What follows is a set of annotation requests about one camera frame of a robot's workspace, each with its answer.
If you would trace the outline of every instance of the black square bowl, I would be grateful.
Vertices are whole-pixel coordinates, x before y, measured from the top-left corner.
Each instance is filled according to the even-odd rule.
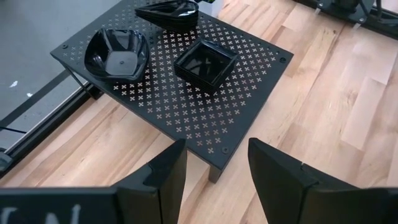
[[[216,43],[198,38],[174,61],[176,76],[214,93],[234,70],[238,55]]]

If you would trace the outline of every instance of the hardwood floorboard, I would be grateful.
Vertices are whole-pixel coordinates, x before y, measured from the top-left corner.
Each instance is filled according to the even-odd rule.
[[[383,4],[398,11],[396,1]],[[358,187],[398,186],[398,41],[291,0],[228,0],[219,18],[295,56],[217,184],[188,154],[179,223],[267,223],[249,171],[251,137]],[[0,185],[111,185],[172,142],[102,96]]]

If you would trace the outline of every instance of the black perforated table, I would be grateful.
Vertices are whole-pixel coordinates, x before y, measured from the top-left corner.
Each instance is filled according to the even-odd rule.
[[[134,8],[158,2],[121,1],[51,54],[172,139],[187,139],[189,150],[211,165],[209,179],[216,182],[293,55],[203,13],[197,28],[184,34],[135,16]],[[88,73],[85,49],[100,28],[135,29],[146,36],[150,62],[143,81],[115,85]],[[238,53],[234,71],[214,95],[174,74],[174,60],[198,37]]]

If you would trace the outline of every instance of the gray floor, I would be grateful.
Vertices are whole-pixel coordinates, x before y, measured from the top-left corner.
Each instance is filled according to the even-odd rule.
[[[63,71],[50,51],[117,2],[0,0],[0,119]],[[45,103],[32,107],[10,127],[25,131],[33,127],[78,86],[68,78],[61,88],[59,95],[46,96]],[[0,133],[2,144],[5,134]]]

